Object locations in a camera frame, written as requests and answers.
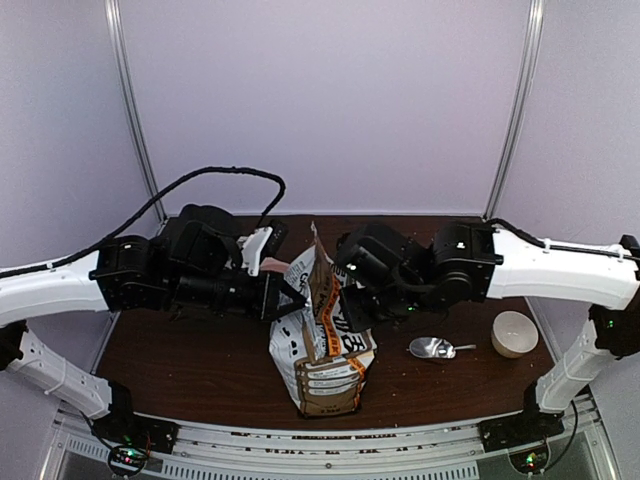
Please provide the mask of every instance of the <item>metal spoon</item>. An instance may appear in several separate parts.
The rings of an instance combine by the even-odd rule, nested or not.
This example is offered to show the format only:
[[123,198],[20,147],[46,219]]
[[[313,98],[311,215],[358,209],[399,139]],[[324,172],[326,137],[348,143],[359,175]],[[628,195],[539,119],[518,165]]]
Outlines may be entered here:
[[418,358],[454,358],[458,350],[474,350],[475,345],[454,347],[444,338],[418,337],[409,344],[409,351]]

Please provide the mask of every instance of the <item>small bowl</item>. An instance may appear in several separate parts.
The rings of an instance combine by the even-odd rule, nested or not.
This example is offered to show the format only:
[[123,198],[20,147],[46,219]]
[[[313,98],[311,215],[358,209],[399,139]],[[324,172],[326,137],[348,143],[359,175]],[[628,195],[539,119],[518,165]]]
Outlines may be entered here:
[[493,348],[507,358],[519,358],[538,344],[538,329],[519,312],[502,312],[493,321],[491,343]]

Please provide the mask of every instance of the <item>white wall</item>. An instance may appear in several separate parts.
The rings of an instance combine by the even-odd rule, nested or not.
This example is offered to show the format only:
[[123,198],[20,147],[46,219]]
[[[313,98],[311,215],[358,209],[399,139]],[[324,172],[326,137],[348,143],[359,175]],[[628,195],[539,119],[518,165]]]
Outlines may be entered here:
[[[499,215],[539,236],[640,238],[640,3],[550,0],[533,90]],[[566,349],[587,305],[542,301]],[[638,478],[640,357],[593,385],[624,478]]]
[[[146,200],[104,2],[0,5],[0,265],[73,253]],[[137,231],[154,228],[151,216]],[[30,321],[88,367],[104,315]],[[57,402],[0,373],[0,478],[35,478]]]
[[[281,174],[280,213],[480,214],[529,2],[122,2],[160,185],[207,164]],[[275,187],[201,178],[167,198],[235,213]]]

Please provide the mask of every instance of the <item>wooden table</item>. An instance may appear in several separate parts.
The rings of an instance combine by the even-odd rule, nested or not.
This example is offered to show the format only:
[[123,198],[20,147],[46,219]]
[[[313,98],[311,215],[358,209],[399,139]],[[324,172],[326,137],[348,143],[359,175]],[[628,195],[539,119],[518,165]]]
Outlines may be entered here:
[[[344,232],[364,222],[388,223],[423,245],[451,218],[283,217],[290,233],[278,257],[290,261],[311,242],[314,221],[329,253]],[[243,222],[250,229],[253,219]],[[495,316],[530,314],[521,298],[463,303],[445,322],[421,314],[399,326],[379,325],[378,355],[362,394],[362,408],[341,417],[304,419],[288,396],[268,352],[269,325],[235,316],[181,316],[125,312],[114,330],[98,374],[131,390],[137,411],[182,420],[282,429],[362,429],[425,425],[511,412],[522,407],[525,387],[552,366],[542,339],[517,360],[491,346]],[[425,361],[407,348],[417,336],[440,336],[454,345],[475,343],[454,360]]]

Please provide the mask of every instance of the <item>black cable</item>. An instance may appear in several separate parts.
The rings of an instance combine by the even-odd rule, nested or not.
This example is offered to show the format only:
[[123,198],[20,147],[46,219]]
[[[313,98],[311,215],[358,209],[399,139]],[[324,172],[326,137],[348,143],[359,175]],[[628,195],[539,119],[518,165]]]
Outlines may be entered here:
[[393,280],[396,282],[395,284],[408,291],[408,292],[415,292],[415,293],[429,293],[431,291],[433,291],[433,289],[435,288],[433,285],[415,285],[412,283],[407,283],[405,281],[404,278],[402,278],[402,275],[400,274],[400,264],[397,264],[395,267],[393,267],[391,269],[391,277],[393,278]]
[[98,242],[94,243],[93,245],[80,250],[77,253],[74,253],[72,255],[69,255],[61,260],[58,260],[56,262],[53,262],[51,264],[40,264],[40,265],[33,265],[30,267],[23,267],[23,268],[16,268],[13,270],[6,270],[4,272],[0,272],[0,279],[3,278],[9,278],[9,277],[15,277],[17,275],[24,275],[26,273],[35,273],[35,272],[42,272],[44,270],[49,270],[52,268],[58,268],[58,267],[62,267],[64,265],[67,265],[69,263],[75,262],[77,260],[80,260],[83,257],[86,257],[87,255],[89,255],[90,253],[98,250],[99,248],[101,248],[106,242],[114,239],[115,237],[117,237],[118,235],[120,235],[122,232],[124,232],[127,228],[129,228],[131,225],[133,225],[136,221],[138,221],[142,215],[144,215],[144,213],[149,210],[158,200],[160,200],[162,197],[164,197],[165,195],[167,195],[169,192],[171,192],[172,190],[176,189],[177,187],[179,187],[180,185],[182,185],[183,183],[188,182],[189,180],[200,176],[200,175],[204,175],[206,173],[225,173],[225,174],[234,174],[234,175],[251,175],[254,177],[260,177],[260,178],[265,178],[267,180],[271,180],[275,183],[277,183],[279,185],[279,190],[278,193],[276,194],[276,196],[273,198],[273,200],[271,200],[271,202],[269,203],[269,205],[267,205],[267,208],[264,209],[264,211],[262,212],[262,214],[260,215],[260,219],[258,220],[258,224],[256,226],[259,227],[264,218],[269,214],[269,212],[273,209],[273,207],[275,207],[278,202],[280,202],[280,200],[282,200],[282,197],[284,197],[284,192],[286,190],[286,184],[284,183],[284,180],[282,179],[282,177],[275,175],[273,173],[269,173],[269,172],[265,172],[263,170],[257,170],[255,168],[250,168],[250,167],[204,167],[204,168],[200,168],[198,170],[194,170],[193,172],[187,173],[186,175],[183,175],[182,177],[180,177],[179,179],[177,179],[176,181],[174,181],[173,183],[167,185],[166,187],[164,187],[162,190],[160,190],[158,193],[156,193],[153,197],[151,197],[142,207],[140,207],[140,209],[134,213],[131,217],[129,217],[129,219],[127,221],[125,221],[122,225],[120,225],[118,228],[116,228],[114,231],[112,231],[111,233],[109,233],[108,235],[106,235],[105,237],[103,237],[101,240],[99,240]]
[[574,417],[574,423],[573,423],[573,431],[571,432],[569,441],[565,445],[564,450],[562,450],[560,455],[558,455],[558,458],[556,458],[553,462],[551,462],[551,464],[548,467],[544,468],[544,473],[548,472],[553,467],[555,467],[558,463],[560,463],[560,460],[562,460],[562,458],[569,451],[569,448],[571,447],[571,444],[573,443],[574,438],[576,438],[576,433],[578,432],[578,408],[576,407],[576,402],[574,402],[573,400],[571,400],[571,406],[573,407],[573,413],[575,417]]
[[[507,222],[502,218],[491,218],[486,221],[486,223],[490,225],[500,225],[504,227],[505,230],[513,233],[520,240],[524,240],[527,243],[539,248],[546,248],[545,243],[539,238],[534,237],[530,233],[525,232],[524,230],[520,230],[519,228],[513,226],[511,223]],[[549,246],[550,250],[559,250],[563,252],[574,252],[574,253],[588,253],[591,255],[601,255],[604,257],[612,257],[612,258],[620,258],[620,254],[616,252],[609,252],[607,250],[596,250],[593,248],[582,248],[582,247],[572,247],[568,245],[554,245],[551,244]],[[632,260],[634,262],[640,262],[640,257],[634,257],[633,255],[622,255],[624,260]]]
[[[407,334],[407,335],[415,335],[418,332],[422,332],[423,330],[426,330],[428,328],[436,328],[441,326],[447,319],[449,318],[449,309],[447,308],[446,310],[444,310],[442,312],[442,314],[440,315],[440,318],[433,322],[433,323],[421,323],[419,327],[414,328],[413,330],[403,330],[402,333]],[[408,318],[405,319],[404,321],[398,323],[398,327],[402,326],[405,323],[408,323]]]
[[[126,445],[126,444],[109,445],[104,438],[98,435],[95,428],[93,428],[93,424],[91,423],[91,420],[89,420],[89,417],[87,417],[83,412],[80,412],[80,415],[82,415],[82,418],[84,418],[84,421],[89,426],[89,430],[91,431],[91,434],[94,437],[96,437],[98,441],[102,445],[107,447],[107,449],[109,450],[109,454],[107,455],[107,466],[109,467],[109,470],[111,470],[111,473],[117,476],[126,475],[127,478],[130,478],[139,474],[144,469],[144,467],[147,465],[147,462],[149,461],[149,458],[150,458],[150,455],[148,452],[144,452],[137,447],[133,447],[131,445]],[[132,450],[135,451],[136,453],[135,464],[137,465],[133,470],[127,470],[114,465],[113,462],[116,460],[123,465],[127,465],[126,459],[127,458],[131,459],[130,452]]]

